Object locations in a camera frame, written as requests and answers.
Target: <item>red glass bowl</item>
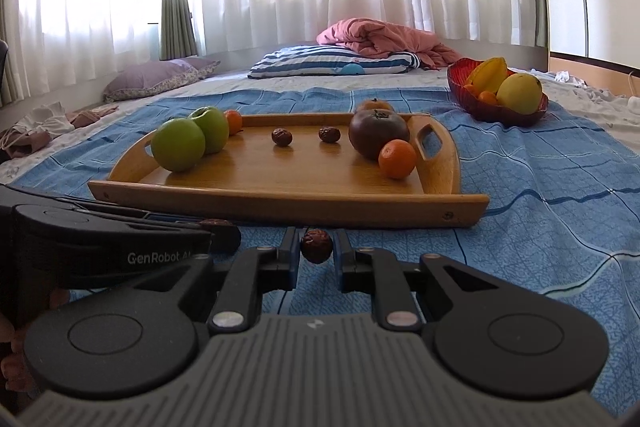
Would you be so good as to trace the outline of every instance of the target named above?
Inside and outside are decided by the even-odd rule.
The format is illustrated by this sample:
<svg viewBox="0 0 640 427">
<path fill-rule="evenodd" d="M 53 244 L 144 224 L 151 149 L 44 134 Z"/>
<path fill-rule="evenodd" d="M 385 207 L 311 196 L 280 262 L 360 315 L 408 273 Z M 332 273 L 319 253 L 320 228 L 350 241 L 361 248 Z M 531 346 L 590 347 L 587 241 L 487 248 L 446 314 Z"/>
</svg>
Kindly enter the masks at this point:
<svg viewBox="0 0 640 427">
<path fill-rule="evenodd" d="M 450 65 L 447 69 L 449 89 L 453 93 L 456 102 L 458 102 L 472 117 L 483 122 L 500 122 L 505 127 L 530 127 L 540 120 L 540 118 L 545 116 L 546 106 L 549 103 L 549 99 L 544 93 L 542 94 L 542 100 L 540 100 L 538 110 L 532 114 L 520 114 L 500 105 L 490 105 L 488 103 L 480 102 L 480 100 L 464 88 L 471 71 L 480 64 L 482 64 L 482 61 L 480 60 L 460 58 L 460 60 Z M 515 71 L 509 70 L 509 75 L 514 73 Z"/>
</svg>

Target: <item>white sheet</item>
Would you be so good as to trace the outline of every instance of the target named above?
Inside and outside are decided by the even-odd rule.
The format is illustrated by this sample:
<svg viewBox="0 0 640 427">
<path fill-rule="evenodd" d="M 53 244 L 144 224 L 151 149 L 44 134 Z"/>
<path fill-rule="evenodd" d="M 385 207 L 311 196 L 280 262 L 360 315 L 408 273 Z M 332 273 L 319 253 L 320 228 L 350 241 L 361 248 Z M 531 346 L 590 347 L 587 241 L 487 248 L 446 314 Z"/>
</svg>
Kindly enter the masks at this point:
<svg viewBox="0 0 640 427">
<path fill-rule="evenodd" d="M 616 97 L 598 89 L 582 89 L 561 84 L 550 80 L 553 75 L 547 73 L 536 73 L 536 76 L 542 81 L 543 90 L 550 100 L 560 103 L 562 107 L 577 116 L 589 118 L 627 147 L 640 153 L 640 115 L 630 110 L 634 107 L 629 107 L 629 99 Z M 26 158 L 16 158 L 0 165 L 0 183 L 7 184 L 14 181 L 53 153 L 86 140 L 114 121 L 160 98 L 214 94 L 238 89 L 305 90 L 314 86 L 341 90 L 364 87 L 447 86 L 447 71 L 411 71 L 404 74 L 363 76 L 288 76 L 261 80 L 247 79 L 246 71 L 221 74 L 151 98 L 108 104 L 118 105 L 118 110 L 97 123 L 56 138 L 50 145 L 35 154 Z"/>
</svg>

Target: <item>wooden tray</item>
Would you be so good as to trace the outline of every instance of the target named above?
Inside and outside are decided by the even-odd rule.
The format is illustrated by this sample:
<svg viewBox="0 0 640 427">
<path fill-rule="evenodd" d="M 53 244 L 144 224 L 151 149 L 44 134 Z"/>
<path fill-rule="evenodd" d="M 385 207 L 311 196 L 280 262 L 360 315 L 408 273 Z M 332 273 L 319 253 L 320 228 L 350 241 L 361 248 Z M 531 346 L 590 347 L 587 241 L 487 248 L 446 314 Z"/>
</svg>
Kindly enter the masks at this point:
<svg viewBox="0 0 640 427">
<path fill-rule="evenodd" d="M 489 203 L 485 194 L 460 194 L 460 160 L 449 131 L 424 114 L 403 114 L 418 152 L 405 180 L 385 178 L 377 163 L 351 146 L 353 114 L 265 114 L 243 117 L 244 131 L 193 169 L 171 173 L 147 152 L 149 133 L 120 158 L 107 180 L 90 181 L 100 201 L 156 212 L 283 225 L 409 229 L 471 227 Z M 323 125 L 340 129 L 337 144 L 321 142 Z M 291 131 L 277 147 L 271 131 Z M 422 144 L 434 132 L 438 153 Z"/>
</svg>

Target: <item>pillow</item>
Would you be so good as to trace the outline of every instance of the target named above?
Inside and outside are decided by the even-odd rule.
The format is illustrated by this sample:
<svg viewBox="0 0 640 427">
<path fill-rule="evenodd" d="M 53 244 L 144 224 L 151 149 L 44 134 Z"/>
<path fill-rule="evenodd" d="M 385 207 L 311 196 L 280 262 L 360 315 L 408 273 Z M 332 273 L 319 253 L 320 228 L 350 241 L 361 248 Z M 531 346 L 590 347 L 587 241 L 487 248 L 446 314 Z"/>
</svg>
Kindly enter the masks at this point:
<svg viewBox="0 0 640 427">
<path fill-rule="evenodd" d="M 353 62 L 361 65 L 366 74 L 405 73 L 420 66 L 417 55 L 410 52 L 393 53 L 387 58 L 369 58 L 340 46 L 294 46 L 264 55 L 247 76 L 340 74 L 343 67 Z"/>
<path fill-rule="evenodd" d="M 102 98 L 105 102 L 131 100 L 188 86 L 211 76 L 219 63 L 210 58 L 188 57 L 129 66 L 104 88 Z"/>
</svg>

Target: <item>blue and white striped pillowcase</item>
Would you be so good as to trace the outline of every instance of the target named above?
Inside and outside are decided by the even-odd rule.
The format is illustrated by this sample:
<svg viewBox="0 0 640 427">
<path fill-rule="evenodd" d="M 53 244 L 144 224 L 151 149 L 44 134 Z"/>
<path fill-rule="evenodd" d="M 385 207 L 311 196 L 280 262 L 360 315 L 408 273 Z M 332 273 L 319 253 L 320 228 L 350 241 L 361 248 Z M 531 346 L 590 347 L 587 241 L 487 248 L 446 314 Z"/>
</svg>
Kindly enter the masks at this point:
<svg viewBox="0 0 640 427">
<path fill-rule="evenodd" d="M 387 58 L 368 58 L 340 46 L 293 46 L 267 54 L 251 68 L 249 78 L 338 74 L 347 64 L 361 65 L 366 74 L 404 73 L 420 66 L 420 59 L 410 52 Z"/>
</svg>

